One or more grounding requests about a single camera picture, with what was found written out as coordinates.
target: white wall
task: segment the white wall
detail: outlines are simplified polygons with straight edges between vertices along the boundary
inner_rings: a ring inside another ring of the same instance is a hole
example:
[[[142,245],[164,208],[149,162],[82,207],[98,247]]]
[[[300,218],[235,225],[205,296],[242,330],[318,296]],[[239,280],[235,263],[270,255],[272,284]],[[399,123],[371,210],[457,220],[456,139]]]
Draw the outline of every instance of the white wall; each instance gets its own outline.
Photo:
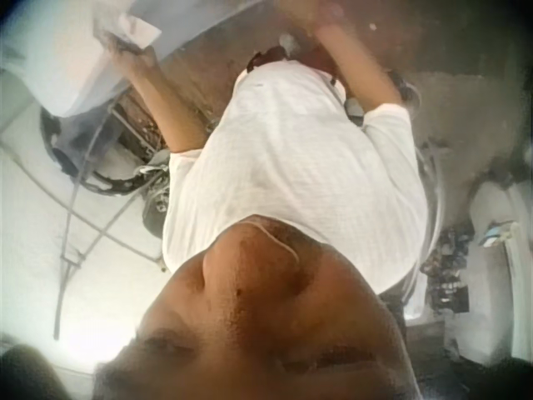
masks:
[[[11,93],[12,98],[17,96],[17,92]],[[61,203],[67,203],[72,183],[45,152],[39,110],[32,103],[0,136],[2,145],[11,149],[0,152],[0,330],[34,346],[59,367],[89,373],[129,341],[169,275],[104,238],[67,290],[61,340],[54,341],[59,255],[67,214],[12,160],[17,157],[29,174]],[[101,228],[126,200],[82,189],[76,210]],[[142,206],[142,200],[137,200],[112,235],[155,258],[161,254],[161,244],[142,226]],[[75,249],[87,249],[96,235],[74,218],[71,254]]]

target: metal pipe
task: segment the metal pipe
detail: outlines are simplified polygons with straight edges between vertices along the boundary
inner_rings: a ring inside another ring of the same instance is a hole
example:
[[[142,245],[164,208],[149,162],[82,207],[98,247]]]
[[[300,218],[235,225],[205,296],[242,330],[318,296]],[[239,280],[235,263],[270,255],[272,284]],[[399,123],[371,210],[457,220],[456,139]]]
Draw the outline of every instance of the metal pipe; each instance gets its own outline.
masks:
[[[135,200],[137,200],[143,193],[143,191],[148,188],[150,185],[152,185],[156,180],[158,180],[165,171],[160,171],[158,174],[156,174],[152,179],[150,179],[148,182],[146,182],[137,192],[132,195],[129,200],[122,206],[122,208],[115,214],[115,216],[109,221],[106,226],[103,228],[103,230],[98,234],[98,236],[92,241],[91,246],[89,246],[89,249],[81,256],[80,264],[83,263],[88,255],[91,253],[92,250],[97,246],[97,244],[102,240],[104,233],[107,232],[113,224],[118,221],[118,219],[126,212],[126,210],[129,209],[129,207],[133,204]]]
[[[154,154],[157,152],[156,149],[135,130],[135,128],[126,120],[126,118],[124,118],[122,115],[120,115],[120,113],[117,110],[115,110],[115,108],[110,107],[110,112],[111,114],[113,114],[113,116],[116,119],[118,119],[122,123],[122,125],[124,125],[127,128],[128,131],[130,131],[133,134],[133,136],[139,139],[139,142],[141,142]]]

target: cable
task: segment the cable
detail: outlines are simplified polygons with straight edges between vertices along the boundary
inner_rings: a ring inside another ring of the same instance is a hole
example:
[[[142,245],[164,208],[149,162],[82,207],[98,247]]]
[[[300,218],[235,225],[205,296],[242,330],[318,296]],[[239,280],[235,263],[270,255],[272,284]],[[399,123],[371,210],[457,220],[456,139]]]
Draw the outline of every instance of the cable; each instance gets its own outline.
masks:
[[[15,154],[15,152],[9,148],[8,145],[6,145],[4,142],[2,142],[0,140],[0,148],[6,153],[6,155],[9,157],[9,159],[39,188],[41,189],[41,191],[43,191],[51,200],[53,200],[58,206],[60,206],[61,208],[64,208],[65,210],[67,210],[67,204],[65,204],[64,202],[62,202],[59,198],[57,198],[52,192],[50,192],[46,187],[44,187],[44,185],[42,185],[42,183],[40,183],[33,175],[31,172],[28,171],[28,169],[24,166],[24,164],[20,161],[19,157]],[[72,215],[74,217],[76,217],[77,219],[79,219],[82,223],[85,223],[86,225],[88,225],[91,229],[97,231],[98,233],[102,233],[103,230],[101,228],[99,228],[97,225],[95,225],[94,223],[90,222],[88,219],[86,219],[85,217],[83,217],[82,215],[80,215],[78,212],[75,212],[74,210],[72,210]],[[150,257],[148,255],[146,255],[145,253],[143,252],[139,252],[138,250],[136,250],[135,248],[131,247],[130,245],[126,244],[125,242],[123,242],[122,240],[120,239],[117,239],[116,237],[110,235],[109,233],[105,232],[103,234],[103,236],[105,238],[108,238],[110,239],[112,242],[115,242],[118,246],[120,246],[121,248],[125,248],[126,250],[138,255],[139,257],[141,258],[144,258],[152,263],[157,263],[157,259],[156,258],[153,258],[153,257]]]

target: short sleeve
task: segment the short sleeve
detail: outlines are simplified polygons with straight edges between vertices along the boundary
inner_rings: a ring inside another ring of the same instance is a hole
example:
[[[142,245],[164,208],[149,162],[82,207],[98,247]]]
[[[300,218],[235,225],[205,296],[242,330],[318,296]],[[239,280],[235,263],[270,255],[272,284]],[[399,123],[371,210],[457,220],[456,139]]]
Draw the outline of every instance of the short sleeve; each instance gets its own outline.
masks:
[[[191,171],[192,166],[202,154],[202,150],[191,150],[188,152],[172,153],[168,163],[168,172],[170,174],[170,199],[179,197],[182,191],[182,184]]]
[[[395,104],[382,105],[365,116],[363,132],[374,145],[391,180],[398,217],[421,245],[426,233],[427,199],[409,113]]]

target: man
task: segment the man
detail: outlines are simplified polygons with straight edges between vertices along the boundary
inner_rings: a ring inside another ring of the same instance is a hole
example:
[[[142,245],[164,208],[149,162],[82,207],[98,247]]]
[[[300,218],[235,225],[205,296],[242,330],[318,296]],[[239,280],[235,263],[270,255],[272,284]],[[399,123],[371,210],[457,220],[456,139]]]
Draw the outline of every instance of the man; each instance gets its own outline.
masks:
[[[95,398],[419,397],[376,296],[413,268],[425,233],[408,113],[337,5],[279,3],[335,60],[362,129],[330,74],[281,61],[238,80],[207,140],[152,53],[112,50],[173,153],[174,275]]]

